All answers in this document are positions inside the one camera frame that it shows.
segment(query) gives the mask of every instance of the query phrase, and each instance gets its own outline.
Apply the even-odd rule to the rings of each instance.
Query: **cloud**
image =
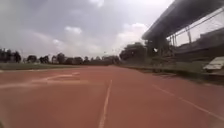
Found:
[[[78,27],[70,27],[70,26],[66,26],[65,30],[68,32],[72,32],[75,35],[80,35],[82,33],[82,30]]]
[[[126,45],[134,42],[142,42],[141,36],[147,31],[147,27],[141,23],[124,24],[123,30],[117,34],[112,48],[115,53],[119,53]]]
[[[102,7],[104,5],[104,0],[89,0],[89,2],[97,7]]]

